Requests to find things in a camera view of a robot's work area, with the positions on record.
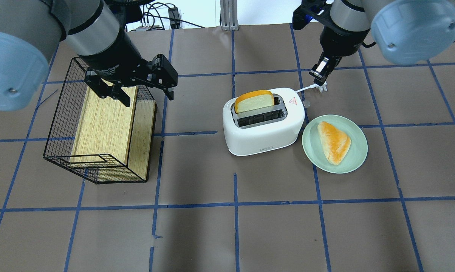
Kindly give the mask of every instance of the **round plate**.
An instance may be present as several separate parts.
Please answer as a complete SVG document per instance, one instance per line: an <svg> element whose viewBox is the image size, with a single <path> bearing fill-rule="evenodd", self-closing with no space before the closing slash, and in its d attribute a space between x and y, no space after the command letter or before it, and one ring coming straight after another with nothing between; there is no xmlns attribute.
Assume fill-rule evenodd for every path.
<svg viewBox="0 0 455 272"><path fill-rule="evenodd" d="M351 139L347 155L339 165L328 162L323 153L317 126L325 121L347 133ZM335 174L345 174L359 168L367 158L368 145L365 134L354 122L338 115L323 115L311 120L305 127L302 136L303 150L306 156L318 168Z"/></svg>

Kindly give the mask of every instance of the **bread slice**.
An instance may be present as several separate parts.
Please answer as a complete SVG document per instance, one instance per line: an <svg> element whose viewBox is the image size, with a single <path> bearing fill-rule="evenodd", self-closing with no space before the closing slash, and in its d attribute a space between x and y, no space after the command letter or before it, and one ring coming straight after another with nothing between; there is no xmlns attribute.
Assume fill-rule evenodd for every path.
<svg viewBox="0 0 455 272"><path fill-rule="evenodd" d="M245 112L248 110L256 110L262 107L274 105L273 94L267 90L252 91L245 93L236 98L234 103L234 111L236 113Z"/></svg>
<svg viewBox="0 0 455 272"><path fill-rule="evenodd" d="M325 157L331 164L339 165L350 148L350 137L325 121L320 122L317 128Z"/></svg>

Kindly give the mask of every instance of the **light blue joint cap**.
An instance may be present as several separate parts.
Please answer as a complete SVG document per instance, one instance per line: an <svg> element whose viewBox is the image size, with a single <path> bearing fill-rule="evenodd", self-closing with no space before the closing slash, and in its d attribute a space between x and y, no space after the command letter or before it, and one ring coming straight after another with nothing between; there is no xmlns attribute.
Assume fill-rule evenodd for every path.
<svg viewBox="0 0 455 272"><path fill-rule="evenodd" d="M0 32L0 110L20 110L48 73L48 62L30 43Z"/></svg>
<svg viewBox="0 0 455 272"><path fill-rule="evenodd" d="M397 0L377 13L371 32L392 63L428 60L454 42L455 7L447 0Z"/></svg>

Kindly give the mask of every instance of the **black metal basket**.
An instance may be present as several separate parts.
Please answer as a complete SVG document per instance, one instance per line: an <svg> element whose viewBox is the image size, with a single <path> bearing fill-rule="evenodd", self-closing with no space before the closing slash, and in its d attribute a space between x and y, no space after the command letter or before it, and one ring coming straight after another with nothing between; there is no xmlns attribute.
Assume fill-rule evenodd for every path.
<svg viewBox="0 0 455 272"><path fill-rule="evenodd" d="M87 68L79 57L71 59L43 158L95 184L146 182L110 154L71 155L88 87L83 81ZM154 99L148 88L138 86L136 100ZM72 157L90 158L91 162L70 162Z"/></svg>

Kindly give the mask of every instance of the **white toaster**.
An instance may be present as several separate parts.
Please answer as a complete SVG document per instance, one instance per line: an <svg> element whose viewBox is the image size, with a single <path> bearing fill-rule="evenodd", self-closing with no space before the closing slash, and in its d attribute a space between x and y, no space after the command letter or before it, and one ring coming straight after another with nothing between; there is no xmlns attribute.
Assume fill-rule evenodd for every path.
<svg viewBox="0 0 455 272"><path fill-rule="evenodd" d="M229 151L236 156L258 154L293 144L305 119L305 107L290 88L269 90L274 106L234 111L236 98L223 108L224 137Z"/></svg>

